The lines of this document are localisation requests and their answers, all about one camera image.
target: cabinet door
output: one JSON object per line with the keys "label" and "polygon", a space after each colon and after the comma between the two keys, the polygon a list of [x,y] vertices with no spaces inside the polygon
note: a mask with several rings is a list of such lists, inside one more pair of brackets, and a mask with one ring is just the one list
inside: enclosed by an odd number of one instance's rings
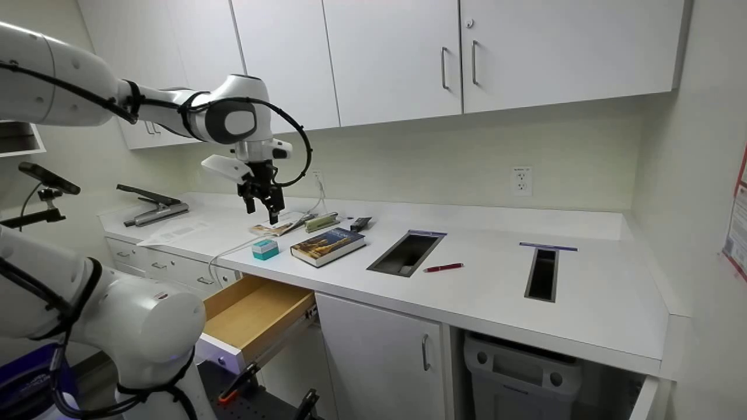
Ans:
{"label": "cabinet door", "polygon": [[[93,49],[110,67],[149,90],[213,91],[243,72],[228,0],[77,0]],[[128,149],[192,146],[155,123],[119,122]]]}
{"label": "cabinet door", "polygon": [[675,90],[683,0],[465,0],[465,112]]}
{"label": "cabinet door", "polygon": [[232,272],[222,272],[207,266],[203,262],[166,254],[166,252],[149,252],[147,275],[152,280],[167,283],[176,290],[192,293],[200,298],[220,293],[224,286],[235,280]]}
{"label": "cabinet door", "polygon": [[456,0],[323,0],[341,123],[460,114]]}
{"label": "cabinet door", "polygon": [[439,324],[318,294],[337,419],[446,420]]}
{"label": "cabinet door", "polygon": [[[322,0],[232,0],[246,72],[306,128],[337,127]],[[272,133],[291,127],[272,114]]]}

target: machine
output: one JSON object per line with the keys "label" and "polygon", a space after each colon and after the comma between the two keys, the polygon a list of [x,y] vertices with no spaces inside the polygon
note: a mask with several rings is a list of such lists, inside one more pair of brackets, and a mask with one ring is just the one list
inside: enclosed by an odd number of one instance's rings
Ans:
{"label": "machine", "polygon": [[[253,198],[277,219],[281,188],[311,164],[304,128],[266,98],[257,77],[228,76],[215,91],[153,91],[116,77],[98,56],[60,41],[0,24],[0,119],[54,127],[96,127],[110,116],[153,122],[176,135],[237,146],[235,158],[204,165],[237,183],[246,211]],[[291,183],[274,183],[271,109],[306,146],[306,165]],[[0,337],[54,339],[43,381],[69,419],[215,419],[192,364],[204,314],[199,296],[100,266],[62,247],[0,230]],[[116,406],[77,410],[57,392],[57,364],[67,340],[100,347],[116,367]]]}

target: wall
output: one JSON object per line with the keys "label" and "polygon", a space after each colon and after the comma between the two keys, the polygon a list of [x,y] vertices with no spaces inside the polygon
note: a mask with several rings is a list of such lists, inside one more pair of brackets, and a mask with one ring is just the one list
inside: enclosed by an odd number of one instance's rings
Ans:
{"label": "wall", "polygon": [[[328,198],[627,211],[639,135],[639,100],[612,100],[318,132],[311,141],[312,174]],[[192,148],[183,164],[199,165],[210,153],[222,149]],[[533,171],[532,198],[511,197],[512,165]],[[291,174],[297,165],[280,165],[280,178]],[[288,193],[318,197],[314,175]],[[204,171],[193,171],[188,184],[232,192]]]}
{"label": "wall", "polygon": [[681,91],[650,107],[639,154],[634,218],[693,314],[676,420],[747,419],[747,283],[718,258],[747,128],[744,22],[744,0],[695,3]]}
{"label": "wall", "polygon": [[[75,0],[0,3],[0,20],[90,49]],[[0,158],[0,218],[18,216],[18,205],[35,184],[16,171],[18,161],[36,161],[43,168],[60,174],[78,184],[82,193],[57,200],[67,223],[27,226],[25,233],[35,238],[107,262],[110,254],[102,244],[96,211],[116,205],[124,198],[124,193],[116,193],[113,190],[116,183],[142,184],[155,192],[183,190],[180,183],[180,149],[130,154],[124,149],[120,133],[113,123],[100,128],[40,127],[40,135],[46,146],[46,154],[32,158]],[[25,351],[29,351],[25,340],[2,339],[0,364]],[[83,354],[86,351],[71,347],[71,361]]]}

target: countertop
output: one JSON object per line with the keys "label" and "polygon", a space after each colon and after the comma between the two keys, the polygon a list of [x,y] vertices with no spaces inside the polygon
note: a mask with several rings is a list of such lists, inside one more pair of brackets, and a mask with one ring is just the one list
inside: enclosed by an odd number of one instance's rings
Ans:
{"label": "countertop", "polygon": [[[246,218],[232,197],[192,197],[186,203],[188,216],[144,230],[120,226],[133,207],[107,211],[100,219],[110,238],[144,240],[239,274],[626,371],[662,373],[669,311],[629,238],[629,223],[619,213],[327,200],[323,211],[372,216],[372,226],[363,232],[367,247],[312,268],[286,252],[308,238],[306,230],[277,238],[280,254],[257,262],[250,226],[266,225],[262,211]],[[280,225],[312,205],[288,200]],[[367,272],[409,230],[446,238],[410,279]],[[521,244],[577,247],[558,258],[556,303],[524,298],[533,249]],[[465,266],[425,274],[452,262]]]}

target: red pen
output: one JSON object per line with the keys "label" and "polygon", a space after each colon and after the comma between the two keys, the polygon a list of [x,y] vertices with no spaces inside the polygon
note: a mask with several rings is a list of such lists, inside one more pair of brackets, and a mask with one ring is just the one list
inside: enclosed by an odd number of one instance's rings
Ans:
{"label": "red pen", "polygon": [[428,266],[425,274],[435,274],[435,272],[455,272],[461,268],[465,263],[444,263],[444,266]]}

